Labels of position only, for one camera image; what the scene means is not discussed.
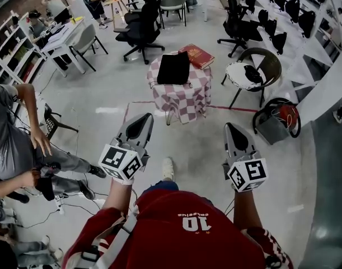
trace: floor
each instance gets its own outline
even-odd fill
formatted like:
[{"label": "floor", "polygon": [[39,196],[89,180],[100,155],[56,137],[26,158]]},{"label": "floor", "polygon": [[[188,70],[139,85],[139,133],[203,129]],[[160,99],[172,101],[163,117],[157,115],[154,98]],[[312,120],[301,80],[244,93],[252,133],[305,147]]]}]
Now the floor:
[{"label": "floor", "polygon": [[[134,189],[138,196],[151,184],[161,178],[162,159],[171,156],[176,166],[176,181],[182,190],[193,191],[210,199],[220,210],[225,210],[232,201],[234,192],[230,183],[224,182],[221,164],[225,159],[222,128],[226,122],[243,126],[252,135],[252,116],[259,106],[259,93],[242,92],[235,107],[229,111],[237,88],[226,82],[221,85],[226,66],[236,58],[229,59],[231,48],[217,44],[217,39],[227,38],[223,29],[226,12],[219,0],[208,0],[208,22],[203,21],[202,7],[195,7],[188,14],[187,27],[177,15],[165,19],[165,30],[156,42],[166,47],[166,53],[193,43],[215,56],[212,64],[212,107],[207,117],[182,125],[174,120],[170,126],[165,123],[164,113],[156,110],[151,90],[147,84],[148,66],[140,53],[134,53],[129,61],[123,61],[123,53],[129,51],[127,43],[115,40],[112,26],[97,30],[97,36],[109,52],[101,48],[96,55],[89,51],[86,58],[97,69],[80,74],[70,66],[67,77],[63,77],[49,62],[46,62],[34,81],[38,92],[50,107],[62,115],[62,122],[79,128],[79,135],[66,129],[58,129],[52,143],[79,157],[97,164],[104,144],[109,143],[118,132],[124,119],[137,114],[154,114],[155,123],[147,150],[151,159],[144,173],[135,178]],[[160,49],[147,49],[147,58],[152,61],[161,55]],[[254,194],[256,205],[265,228],[277,238],[283,249],[289,253],[294,264],[300,263],[307,237],[310,233],[314,200],[316,195],[316,173],[303,172],[313,164],[302,158],[303,135],[288,139],[273,146],[267,145],[259,136],[254,136],[256,146],[266,158],[270,178]],[[62,176],[83,179],[80,173],[61,173]],[[110,178],[101,180],[88,175],[90,187],[97,193],[107,194]],[[307,184],[307,194],[303,194]],[[97,195],[99,205],[105,196]],[[64,200],[70,205],[82,206],[95,214],[97,205],[84,198],[72,196]],[[8,200],[18,214],[20,223],[27,227],[43,222],[50,212],[56,210],[55,202],[48,202],[42,196],[30,196],[26,205]],[[41,240],[47,234],[54,248],[66,251],[75,241],[90,213],[79,207],[64,206],[64,215],[51,214],[48,220],[30,229],[18,229],[20,240]]]}]

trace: red shirt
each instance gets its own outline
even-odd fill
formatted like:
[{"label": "red shirt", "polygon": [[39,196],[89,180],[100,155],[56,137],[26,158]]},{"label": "red shirt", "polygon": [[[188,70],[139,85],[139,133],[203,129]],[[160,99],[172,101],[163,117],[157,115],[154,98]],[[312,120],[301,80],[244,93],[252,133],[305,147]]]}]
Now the red shirt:
[{"label": "red shirt", "polygon": [[[249,228],[243,234],[222,211],[196,194],[157,189],[143,194],[137,205],[137,224],[111,268],[264,269],[268,254],[277,256],[282,268],[293,268],[268,231]],[[65,255],[62,268],[72,255],[87,251],[120,216],[120,211],[109,208],[91,217]],[[106,237],[101,246],[108,248],[114,237]]]}]

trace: red book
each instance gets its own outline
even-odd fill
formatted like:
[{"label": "red book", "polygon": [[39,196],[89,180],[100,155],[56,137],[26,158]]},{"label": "red book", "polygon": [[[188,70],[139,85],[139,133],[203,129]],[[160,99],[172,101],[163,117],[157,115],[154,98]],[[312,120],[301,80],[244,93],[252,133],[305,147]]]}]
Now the red book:
[{"label": "red book", "polygon": [[194,44],[189,44],[178,51],[182,53],[187,51],[189,61],[197,68],[204,69],[206,66],[210,65],[214,61],[214,57],[208,54],[206,51],[200,49]]}]

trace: gray jeans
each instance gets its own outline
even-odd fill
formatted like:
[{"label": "gray jeans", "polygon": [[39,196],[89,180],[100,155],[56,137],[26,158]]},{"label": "gray jeans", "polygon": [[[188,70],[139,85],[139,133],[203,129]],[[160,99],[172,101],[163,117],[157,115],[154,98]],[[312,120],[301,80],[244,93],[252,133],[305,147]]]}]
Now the gray jeans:
[{"label": "gray jeans", "polygon": [[50,255],[50,252],[33,255],[26,254],[29,252],[38,252],[45,249],[46,246],[43,242],[18,242],[12,246],[12,250],[14,251],[19,267],[54,264],[55,260]]},{"label": "gray jeans", "polygon": [[[36,164],[48,164],[52,162],[60,163],[61,171],[76,171],[78,173],[88,173],[90,171],[90,163],[86,160],[81,159],[77,156],[67,154],[61,150],[51,147],[53,153],[52,156],[49,154],[46,157],[43,155],[41,148],[36,149],[35,161]],[[68,192],[80,192],[79,181],[74,179],[62,178],[54,175],[51,178],[53,183],[54,194],[59,195],[61,193]]]}]

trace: pink checkered tablecloth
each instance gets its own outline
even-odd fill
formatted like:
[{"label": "pink checkered tablecloth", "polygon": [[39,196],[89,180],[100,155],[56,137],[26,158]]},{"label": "pink checkered tablecloth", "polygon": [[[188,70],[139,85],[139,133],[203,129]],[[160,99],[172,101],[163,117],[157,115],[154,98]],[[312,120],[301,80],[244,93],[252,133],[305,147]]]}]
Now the pink checkered tablecloth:
[{"label": "pink checkered tablecloth", "polygon": [[197,119],[197,113],[205,115],[210,104],[210,68],[198,69],[189,66],[189,78],[184,85],[159,85],[157,83],[162,56],[154,60],[147,72],[147,80],[153,92],[156,108],[173,112],[182,124]]}]

